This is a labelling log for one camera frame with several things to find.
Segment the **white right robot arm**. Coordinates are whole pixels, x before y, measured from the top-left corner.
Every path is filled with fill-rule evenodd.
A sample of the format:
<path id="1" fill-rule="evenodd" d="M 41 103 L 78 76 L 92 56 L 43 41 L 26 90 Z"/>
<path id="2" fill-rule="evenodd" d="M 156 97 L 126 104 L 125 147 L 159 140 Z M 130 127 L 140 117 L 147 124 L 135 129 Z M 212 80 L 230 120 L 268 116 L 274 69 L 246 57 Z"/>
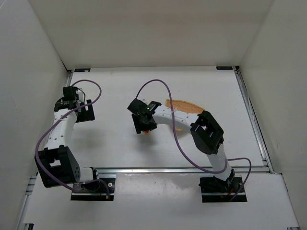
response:
<path id="1" fill-rule="evenodd" d="M 168 100 L 166 105 L 151 101 L 146 104 L 137 98 L 129 104 L 128 110 L 136 133 L 149 132 L 159 124 L 169 125 L 192 135 L 196 148 L 207 155 L 212 166 L 215 183 L 228 188 L 235 176 L 226 158 L 223 142 L 224 131 L 212 114 L 201 107 L 181 100 Z"/>

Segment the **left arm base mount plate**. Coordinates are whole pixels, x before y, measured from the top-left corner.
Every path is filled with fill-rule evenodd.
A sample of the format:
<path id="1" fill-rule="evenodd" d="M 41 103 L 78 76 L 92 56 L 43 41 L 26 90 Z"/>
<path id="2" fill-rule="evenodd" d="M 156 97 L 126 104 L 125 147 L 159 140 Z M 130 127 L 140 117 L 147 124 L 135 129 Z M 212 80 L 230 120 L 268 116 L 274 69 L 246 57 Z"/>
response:
<path id="1" fill-rule="evenodd" d="M 104 176 L 101 174 L 100 179 L 107 185 L 109 194 L 107 194 L 106 186 L 101 182 L 74 184 L 73 188 L 78 190 L 78 192 L 71 193 L 71 201 L 113 201 L 116 187 L 116 176 Z"/>

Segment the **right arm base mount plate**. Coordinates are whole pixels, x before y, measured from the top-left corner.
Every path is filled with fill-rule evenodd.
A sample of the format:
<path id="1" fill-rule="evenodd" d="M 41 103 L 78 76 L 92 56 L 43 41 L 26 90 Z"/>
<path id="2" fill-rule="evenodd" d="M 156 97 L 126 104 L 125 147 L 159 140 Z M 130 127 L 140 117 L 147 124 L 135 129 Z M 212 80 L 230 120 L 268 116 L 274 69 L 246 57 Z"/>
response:
<path id="1" fill-rule="evenodd" d="M 227 187 L 217 184 L 214 177 L 201 177 L 199 187 L 201 188 L 202 203 L 227 203 L 239 191 L 242 185 L 242 177 L 234 177 Z"/>

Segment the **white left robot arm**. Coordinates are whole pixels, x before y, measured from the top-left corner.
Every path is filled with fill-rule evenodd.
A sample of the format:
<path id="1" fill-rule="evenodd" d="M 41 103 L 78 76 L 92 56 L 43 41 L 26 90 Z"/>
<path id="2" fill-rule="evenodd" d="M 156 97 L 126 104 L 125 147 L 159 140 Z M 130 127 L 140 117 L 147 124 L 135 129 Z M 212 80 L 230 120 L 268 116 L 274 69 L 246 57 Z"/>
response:
<path id="1" fill-rule="evenodd" d="M 81 187 L 90 192 L 99 190 L 98 173 L 93 167 L 80 167 L 68 145 L 75 123 L 94 121 L 93 106 L 84 107 L 92 101 L 85 99 L 85 93 L 78 87 L 63 88 L 63 97 L 54 107 L 54 122 L 47 143 L 35 158 L 43 185 L 46 188 L 59 186 L 49 175 L 64 184 L 84 183 Z"/>

